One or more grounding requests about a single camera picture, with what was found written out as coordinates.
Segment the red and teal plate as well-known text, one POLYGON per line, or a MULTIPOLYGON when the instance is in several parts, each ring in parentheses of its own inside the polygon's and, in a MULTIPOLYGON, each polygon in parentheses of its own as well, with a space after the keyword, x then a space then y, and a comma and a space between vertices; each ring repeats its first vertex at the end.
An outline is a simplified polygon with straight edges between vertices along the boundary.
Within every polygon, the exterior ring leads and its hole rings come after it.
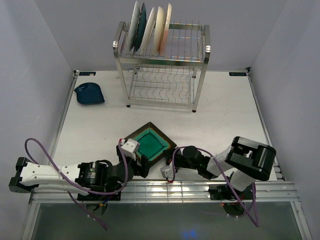
POLYGON ((133 8, 130 28, 127 36, 127 49, 130 51, 134 47, 134 40, 136 37, 138 24, 140 19, 140 4, 136 0, 133 8))

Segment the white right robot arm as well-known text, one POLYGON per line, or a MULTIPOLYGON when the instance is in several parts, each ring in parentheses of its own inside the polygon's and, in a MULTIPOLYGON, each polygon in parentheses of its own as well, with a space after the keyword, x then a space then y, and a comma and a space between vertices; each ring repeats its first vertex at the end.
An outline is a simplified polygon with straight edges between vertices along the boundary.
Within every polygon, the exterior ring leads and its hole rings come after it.
POLYGON ((215 156, 204 155, 203 150, 193 145, 164 150, 163 154, 166 166, 160 170, 170 183, 181 168, 196 170, 207 180, 234 169, 227 177, 228 183, 211 186, 208 190, 212 200, 233 201, 238 197, 248 199, 256 180, 269 180, 277 151, 270 145, 236 136, 230 146, 215 156))

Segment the white green red rimmed plate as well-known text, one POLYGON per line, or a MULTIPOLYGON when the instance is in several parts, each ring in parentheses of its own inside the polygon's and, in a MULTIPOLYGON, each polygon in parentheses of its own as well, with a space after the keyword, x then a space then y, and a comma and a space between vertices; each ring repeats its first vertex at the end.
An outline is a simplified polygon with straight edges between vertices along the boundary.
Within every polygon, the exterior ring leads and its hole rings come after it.
POLYGON ((143 38, 142 38, 142 42, 141 42, 141 46, 140 46, 140 54, 141 55, 147 51, 147 47, 149 45, 155 23, 156 23, 156 10, 153 7, 151 9, 149 18, 146 23, 145 31, 143 34, 143 38))

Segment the cream bear plate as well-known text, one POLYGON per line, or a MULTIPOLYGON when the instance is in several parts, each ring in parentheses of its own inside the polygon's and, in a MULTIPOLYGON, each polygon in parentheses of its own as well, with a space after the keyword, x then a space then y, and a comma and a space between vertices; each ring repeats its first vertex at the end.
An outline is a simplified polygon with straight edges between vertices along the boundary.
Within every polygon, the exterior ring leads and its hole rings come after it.
POLYGON ((153 45, 152 45, 152 55, 156 56, 160 47, 160 41, 163 32, 164 26, 164 10, 162 7, 158 7, 157 16, 155 21, 155 31, 154 31, 154 38, 153 38, 153 45))

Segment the square black teal plate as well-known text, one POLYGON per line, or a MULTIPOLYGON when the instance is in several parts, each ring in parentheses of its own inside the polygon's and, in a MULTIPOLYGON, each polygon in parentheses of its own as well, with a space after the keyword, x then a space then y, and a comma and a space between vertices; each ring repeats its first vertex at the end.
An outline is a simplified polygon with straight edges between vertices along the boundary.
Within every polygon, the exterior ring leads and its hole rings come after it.
POLYGON ((163 159, 163 151, 177 147, 176 143, 150 121, 124 139, 132 139, 140 144, 136 152, 136 159, 141 164, 142 155, 146 156, 150 168, 163 159))

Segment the cream and pink branch plate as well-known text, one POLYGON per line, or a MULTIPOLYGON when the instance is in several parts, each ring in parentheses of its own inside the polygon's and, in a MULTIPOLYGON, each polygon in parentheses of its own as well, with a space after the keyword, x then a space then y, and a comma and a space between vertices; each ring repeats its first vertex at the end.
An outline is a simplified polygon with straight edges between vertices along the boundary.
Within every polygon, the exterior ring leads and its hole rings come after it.
POLYGON ((160 56, 163 56, 165 54, 166 45, 167 45, 167 38, 168 38, 168 34, 169 34, 171 15, 172 15, 172 4, 168 3, 167 14, 166 14, 166 19, 165 19, 165 24, 164 24, 164 29, 163 29, 163 37, 162 37, 161 45, 159 48, 159 55, 160 56))

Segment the dark blue irregular dish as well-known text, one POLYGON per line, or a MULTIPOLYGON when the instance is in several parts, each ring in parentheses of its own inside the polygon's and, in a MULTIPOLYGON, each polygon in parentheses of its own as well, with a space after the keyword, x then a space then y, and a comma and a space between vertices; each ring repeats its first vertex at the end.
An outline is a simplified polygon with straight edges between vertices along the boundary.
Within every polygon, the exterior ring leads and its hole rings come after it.
POLYGON ((81 105, 96 105, 105 102, 101 87, 94 82, 85 82, 77 86, 74 90, 76 100, 81 105))

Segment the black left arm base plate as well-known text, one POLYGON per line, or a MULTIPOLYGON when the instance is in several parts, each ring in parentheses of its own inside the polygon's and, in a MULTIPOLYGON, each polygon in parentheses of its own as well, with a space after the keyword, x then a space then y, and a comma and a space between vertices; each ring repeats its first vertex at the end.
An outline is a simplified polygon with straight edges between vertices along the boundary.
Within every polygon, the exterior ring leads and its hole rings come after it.
POLYGON ((92 194, 89 193, 88 195, 77 195, 78 201, 99 201, 99 202, 105 202, 105 201, 120 201, 121 200, 121 193, 118 192, 113 195, 99 195, 99 194, 92 194))

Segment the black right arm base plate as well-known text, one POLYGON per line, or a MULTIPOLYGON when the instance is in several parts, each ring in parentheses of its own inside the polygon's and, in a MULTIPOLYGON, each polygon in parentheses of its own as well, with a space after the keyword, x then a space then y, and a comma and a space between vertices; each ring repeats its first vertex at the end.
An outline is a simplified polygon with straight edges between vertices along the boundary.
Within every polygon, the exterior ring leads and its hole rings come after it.
MULTIPOLYGON (((253 184, 246 187, 244 191, 235 190, 240 200, 252 200, 253 199, 253 184)), ((228 200, 236 201, 237 198, 231 191, 227 184, 210 184, 208 188, 209 198, 211 200, 228 200)))

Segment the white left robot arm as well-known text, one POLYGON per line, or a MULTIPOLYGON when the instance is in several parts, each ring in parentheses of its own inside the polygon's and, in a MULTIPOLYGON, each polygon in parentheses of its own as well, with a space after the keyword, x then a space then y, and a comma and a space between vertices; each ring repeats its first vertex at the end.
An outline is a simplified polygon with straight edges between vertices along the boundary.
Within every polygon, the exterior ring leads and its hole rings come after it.
POLYGON ((120 192, 134 176, 146 178, 149 161, 141 155, 140 145, 126 142, 116 147, 118 164, 108 160, 83 162, 73 165, 52 166, 31 162, 25 157, 17 160, 16 173, 9 181, 14 193, 30 193, 35 189, 58 190, 81 195, 90 194, 95 200, 120 192))

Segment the dark teal blossom plate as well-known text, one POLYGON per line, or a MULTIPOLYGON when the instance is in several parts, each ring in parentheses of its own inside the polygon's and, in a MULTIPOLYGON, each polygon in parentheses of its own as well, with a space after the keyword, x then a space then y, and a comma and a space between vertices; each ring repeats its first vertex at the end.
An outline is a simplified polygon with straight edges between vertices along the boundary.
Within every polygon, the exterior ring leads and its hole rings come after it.
POLYGON ((145 3, 143 3, 141 7, 140 19, 139 19, 139 24, 138 24, 137 34, 135 39, 134 53, 136 53, 141 47, 144 32, 146 29, 146 24, 147 24, 147 10, 146 10, 145 3))

